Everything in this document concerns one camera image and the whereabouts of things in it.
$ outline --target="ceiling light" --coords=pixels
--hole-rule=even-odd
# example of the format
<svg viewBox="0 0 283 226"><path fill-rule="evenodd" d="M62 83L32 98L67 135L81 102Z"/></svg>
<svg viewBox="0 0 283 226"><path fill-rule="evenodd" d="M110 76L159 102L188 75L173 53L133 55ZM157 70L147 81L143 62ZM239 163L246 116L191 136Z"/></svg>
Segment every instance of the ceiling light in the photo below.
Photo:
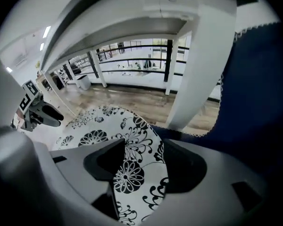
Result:
<svg viewBox="0 0 283 226"><path fill-rule="evenodd" d="M9 67L6 67L6 70L7 70L9 73L13 71L13 70L12 70L11 68L9 68Z"/></svg>
<svg viewBox="0 0 283 226"><path fill-rule="evenodd" d="M48 34L50 28L51 28L51 26L46 27L45 32L43 34L43 38L47 37L47 34Z"/></svg>
<svg viewBox="0 0 283 226"><path fill-rule="evenodd" d="M43 47L44 47L44 43L41 44L41 46L40 46L40 51L43 50Z"/></svg>

